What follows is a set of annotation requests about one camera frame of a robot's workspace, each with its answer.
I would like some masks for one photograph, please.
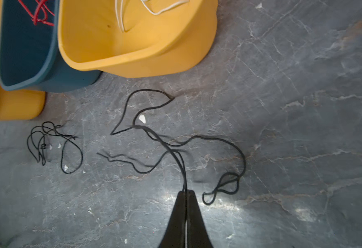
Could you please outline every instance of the black cord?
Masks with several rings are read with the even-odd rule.
[[[148,107],[148,108],[144,108],[143,110],[140,110],[135,116],[134,116],[134,119],[133,119],[133,122],[132,122],[132,126],[129,127],[129,128],[126,128],[126,129],[123,129],[121,131],[118,131],[118,132],[115,132],[116,129],[119,127],[119,125],[121,124],[121,122],[123,121],[123,118],[126,114],[126,109],[127,109],[127,104],[129,103],[129,100],[130,98],[135,94],[135,93],[138,93],[138,92],[142,92],[142,91],[148,91],[148,92],[159,92],[159,93],[162,93],[164,94],[169,100],[167,102],[165,102],[164,104],[160,105],[160,106],[156,106],[156,107]],[[203,200],[203,203],[206,204],[206,205],[211,205],[213,204],[213,202],[215,201],[215,198],[217,197],[217,193],[218,192],[223,192],[225,194],[236,194],[238,191],[239,191],[239,181],[240,181],[240,178],[246,173],[246,169],[247,169],[247,162],[246,162],[246,157],[244,156],[243,152],[240,150],[240,148],[238,148],[238,146],[236,146],[235,144],[233,144],[232,142],[229,142],[227,140],[224,140],[222,138],[217,138],[217,137],[208,137],[208,136],[203,136],[203,135],[194,135],[192,137],[190,137],[188,140],[186,141],[183,141],[179,144],[170,144],[170,143],[167,143],[165,141],[163,141],[160,136],[154,132],[152,129],[150,129],[149,127],[146,127],[146,126],[142,126],[142,125],[136,125],[135,124],[135,121],[137,120],[138,116],[144,112],[144,111],[147,111],[147,110],[153,110],[153,109],[158,109],[158,108],[161,108],[163,106],[166,106],[167,104],[169,104],[170,102],[172,102],[174,100],[174,97],[171,97],[170,95],[168,95],[167,93],[163,92],[163,91],[158,91],[158,90],[152,90],[152,89],[141,89],[141,90],[137,90],[137,91],[134,91],[132,92],[129,97],[127,97],[127,100],[126,100],[126,104],[125,104],[125,107],[124,107],[124,110],[123,110],[123,113],[122,113],[122,116],[120,118],[120,121],[118,122],[118,124],[116,124],[116,126],[114,127],[114,129],[112,130],[111,134],[110,135],[116,135],[116,134],[119,134],[119,133],[122,133],[122,132],[125,132],[125,131],[128,131],[130,129],[142,129],[144,130],[144,132],[148,135],[148,137],[154,141],[157,141],[157,142],[160,142],[162,144],[162,146],[164,148],[166,148],[166,152],[162,154],[162,156],[159,158],[158,162],[156,162],[155,165],[153,166],[147,166],[147,167],[151,167],[151,169],[149,169],[148,171],[139,171],[137,170],[137,168],[134,166],[134,163],[132,162],[129,162],[129,161],[125,161],[125,160],[119,160],[119,159],[115,159],[115,160],[111,160],[111,158],[115,158],[115,157],[118,157],[118,156],[110,156],[109,154],[106,154],[106,155],[103,155],[101,153],[97,153],[105,158],[108,159],[108,161],[110,162],[115,162],[115,161],[118,161],[118,162],[124,162],[124,163],[128,163],[128,164],[131,164],[134,168],[134,170],[137,172],[137,173],[141,173],[141,174],[146,174],[146,173],[149,173],[151,171],[153,171],[156,166],[158,166],[160,164],[160,162],[162,161],[163,157],[166,155],[166,154],[171,154],[173,156],[173,158],[175,159],[177,165],[179,166],[180,170],[181,170],[181,173],[183,175],[183,179],[184,179],[184,186],[183,186],[183,191],[187,191],[188,187],[187,187],[187,183],[186,183],[186,170],[185,170],[185,163],[184,163],[184,160],[183,160],[183,157],[181,156],[181,153],[179,152],[179,150],[175,150],[175,149],[172,149],[170,147],[181,147],[181,146],[184,146],[186,144],[188,144],[190,141],[192,141],[193,139],[202,139],[202,140],[207,140],[207,141],[221,141],[221,142],[224,142],[230,146],[232,146],[233,148],[235,148],[241,155],[242,157],[242,160],[243,160],[243,171],[241,173],[236,173],[236,172],[226,172],[224,173],[218,183],[217,183],[217,186],[214,188],[213,191],[211,192],[204,192],[203,195],[202,195],[202,200]],[[224,189],[221,189],[221,187],[224,187],[226,186],[227,184],[229,183],[232,183],[232,182],[236,182],[236,189],[234,191],[227,191],[227,190],[224,190]],[[205,196],[209,196],[209,195],[213,195],[213,199],[210,201],[210,202],[206,202],[204,197]]]
[[[53,125],[53,127],[48,127],[48,126],[45,126],[45,124],[51,124]],[[28,150],[30,151],[30,153],[32,154],[32,156],[34,156],[34,158],[36,159],[36,162],[40,162],[40,160],[42,160],[42,166],[45,166],[46,164],[46,157],[45,157],[45,152],[44,150],[46,149],[46,136],[54,136],[54,137],[63,137],[66,141],[64,142],[63,146],[62,146],[62,151],[61,151],[61,163],[60,163],[60,167],[61,167],[61,170],[62,172],[64,172],[65,174],[72,174],[74,173],[75,171],[77,171],[81,166],[82,166],[82,163],[83,163],[83,152],[82,150],[79,148],[78,145],[76,145],[73,141],[71,141],[71,139],[76,139],[77,137],[76,136],[73,136],[73,135],[65,135],[65,134],[62,134],[60,133],[57,128],[60,128],[62,127],[61,125],[54,125],[53,122],[44,122],[42,123],[41,126],[35,126],[31,129],[31,133],[30,135],[28,136],[27,138],[27,147],[28,147]],[[42,136],[41,138],[39,139],[38,141],[38,144],[36,144],[33,140],[33,134],[35,133],[40,133]],[[33,145],[33,147],[36,149],[36,151],[38,152],[38,156],[35,156],[35,154],[31,151],[31,148],[30,148],[30,144],[29,144],[29,141],[31,140],[31,143]],[[81,161],[79,163],[79,165],[76,167],[76,169],[74,169],[73,171],[70,171],[70,172],[67,172],[65,171],[62,163],[63,163],[63,160],[64,160],[64,150],[65,150],[65,145],[67,144],[67,142],[70,142],[71,144],[73,144],[76,148],[78,148],[80,154],[81,154]]]

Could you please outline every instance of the red string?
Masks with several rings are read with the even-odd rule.
[[[52,14],[53,16],[55,15],[53,12],[50,11],[50,9],[46,6],[45,2],[47,2],[48,0],[35,0],[36,3],[38,3],[38,6],[35,9],[35,13],[34,15],[30,12],[30,10],[26,7],[26,5],[23,3],[22,0],[18,0],[18,2],[21,4],[21,6],[23,6],[23,8],[25,9],[25,11],[30,15],[30,17],[32,18],[32,21],[34,23],[34,25],[36,25],[38,22],[41,22],[43,24],[49,25],[49,26],[54,26],[54,23],[51,22],[47,22],[47,12],[46,10]],[[39,19],[38,15],[39,15],[39,11],[42,10],[43,14],[44,14],[44,18],[43,19]]]

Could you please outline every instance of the white string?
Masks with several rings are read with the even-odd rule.
[[[151,11],[148,6],[145,4],[145,2],[148,2],[149,0],[140,0],[143,5],[145,6],[145,8],[152,14],[155,16],[160,15],[161,13],[171,10],[172,8],[175,8],[177,6],[180,6],[181,4],[185,4],[188,3],[189,0],[180,0],[176,3],[173,3],[172,5],[170,5],[169,7],[166,7],[162,10],[160,10],[159,12],[155,13],[153,11]],[[122,32],[125,32],[125,26],[123,24],[123,0],[121,0],[120,2],[120,17],[119,17],[119,12],[118,12],[118,0],[115,0],[115,13],[116,13],[116,21],[118,22],[118,27]]]

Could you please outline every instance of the tangled black cord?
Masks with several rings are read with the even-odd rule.
[[[116,129],[119,127],[119,125],[121,124],[121,122],[123,121],[123,118],[126,114],[126,109],[127,109],[127,104],[129,103],[129,100],[130,98],[135,94],[135,93],[138,93],[138,92],[141,92],[141,91],[148,91],[148,92],[159,92],[159,93],[162,93],[164,94],[169,100],[165,103],[163,103],[162,105],[160,106],[156,106],[156,107],[148,107],[148,108],[145,108],[143,110],[140,110],[138,111],[138,113],[134,116],[134,119],[133,119],[133,123],[132,123],[132,126],[129,127],[129,128],[126,128],[126,129],[123,129],[121,131],[118,131],[118,132],[115,132]],[[128,131],[130,129],[142,129],[144,130],[144,132],[148,135],[149,138],[151,138],[152,140],[154,141],[158,141],[162,144],[162,146],[164,148],[166,148],[166,152],[162,154],[162,156],[159,158],[159,160],[156,162],[155,165],[153,166],[147,166],[147,167],[150,167],[151,169],[149,169],[148,171],[139,171],[137,170],[137,168],[134,166],[134,163],[133,162],[130,162],[130,161],[125,161],[125,160],[119,160],[119,159],[116,159],[119,155],[117,156],[110,156],[109,154],[102,154],[102,153],[99,153],[97,152],[97,154],[105,157],[108,159],[108,161],[110,162],[124,162],[124,163],[128,163],[128,164],[131,164],[134,168],[134,170],[137,172],[137,173],[140,173],[140,174],[147,174],[151,171],[153,171],[156,166],[158,166],[160,164],[160,162],[162,161],[163,157],[166,155],[166,154],[171,154],[173,156],[173,158],[175,159],[177,165],[179,166],[180,170],[181,170],[181,173],[183,175],[183,179],[184,179],[184,185],[183,185],[183,191],[187,191],[188,187],[187,187],[187,183],[186,183],[186,170],[185,170],[185,163],[184,163],[184,160],[183,160],[183,157],[181,156],[181,153],[180,153],[180,150],[176,150],[176,149],[172,149],[171,147],[181,147],[181,146],[184,146],[186,144],[188,144],[190,141],[192,141],[193,139],[202,139],[202,140],[207,140],[207,141],[222,141],[230,146],[232,146],[233,148],[235,148],[241,155],[242,157],[242,160],[243,160],[243,171],[238,174],[236,172],[226,172],[224,173],[218,183],[217,183],[217,186],[214,188],[213,191],[211,192],[204,192],[203,195],[202,195],[202,200],[203,200],[203,203],[205,205],[211,205],[213,204],[213,202],[215,201],[215,198],[217,197],[217,193],[218,192],[223,192],[225,194],[236,194],[238,191],[239,191],[239,181],[240,181],[240,178],[244,175],[244,173],[246,172],[246,169],[247,169],[247,162],[246,162],[246,157],[244,156],[243,152],[240,150],[240,148],[238,148],[238,146],[236,146],[235,144],[227,141],[227,140],[224,140],[222,138],[216,138],[216,137],[208,137],[208,136],[203,136],[203,135],[194,135],[192,137],[190,137],[188,140],[184,141],[184,142],[181,142],[179,144],[170,144],[170,143],[167,143],[165,141],[163,141],[160,136],[155,133],[152,129],[150,129],[149,127],[146,127],[146,126],[142,126],[142,125],[136,125],[135,124],[135,121],[137,120],[138,116],[142,113],[142,112],[145,112],[147,110],[153,110],[153,109],[158,109],[158,108],[161,108],[161,107],[164,107],[166,106],[167,104],[169,104],[170,102],[172,102],[174,100],[174,97],[171,97],[170,95],[168,95],[167,93],[163,92],[163,91],[158,91],[158,90],[152,90],[152,89],[141,89],[141,90],[137,90],[137,91],[134,91],[132,92],[129,97],[127,98],[126,100],[126,104],[125,104],[125,107],[124,107],[124,110],[123,110],[123,113],[122,113],[122,116],[120,118],[120,121],[118,122],[118,124],[114,127],[114,129],[112,130],[111,134],[110,135],[117,135],[119,133],[122,133],[122,132],[125,132],[125,131]],[[227,190],[224,190],[224,189],[221,189],[221,187],[223,186],[226,186],[227,184],[229,183],[232,183],[232,182],[236,182],[236,189],[234,191],[227,191]],[[213,199],[210,201],[210,202],[206,202],[204,200],[204,197],[205,196],[209,196],[209,195],[213,195]]]
[[[48,126],[45,126],[45,124],[51,124],[53,125],[53,127],[48,127]],[[71,141],[71,139],[76,139],[77,137],[76,136],[73,136],[73,135],[65,135],[65,134],[62,134],[60,133],[57,128],[60,128],[62,127],[61,125],[55,125],[53,122],[44,122],[42,123],[41,126],[35,126],[31,129],[31,133],[30,135],[28,136],[27,138],[27,147],[28,147],[28,150],[30,151],[30,153],[32,154],[32,156],[34,156],[34,158],[36,159],[36,162],[40,162],[42,161],[42,166],[45,166],[46,164],[46,157],[45,157],[45,152],[44,150],[46,149],[46,136],[54,136],[54,137],[63,137],[64,139],[66,139],[66,141],[64,142],[63,146],[62,146],[62,151],[61,151],[61,163],[60,163],[60,167],[61,167],[61,170],[62,172],[64,172],[65,174],[72,174],[74,173],[75,171],[77,171],[81,166],[82,166],[82,163],[83,163],[83,152],[82,150],[79,148],[78,145],[76,145],[73,141]],[[35,133],[40,133],[42,136],[40,137],[38,143],[36,144],[33,140],[33,134]],[[33,147],[36,149],[36,151],[38,152],[38,156],[35,156],[35,154],[31,151],[31,148],[30,148],[30,143],[29,141],[31,140],[31,143],[33,145]],[[67,142],[70,142],[71,144],[73,144],[74,146],[76,146],[76,148],[78,148],[80,154],[81,154],[81,161],[79,163],[79,165],[76,167],[76,169],[74,169],[73,171],[70,171],[70,172],[67,172],[65,171],[63,165],[62,165],[62,162],[64,160],[64,150],[65,150],[65,145],[67,144]]]

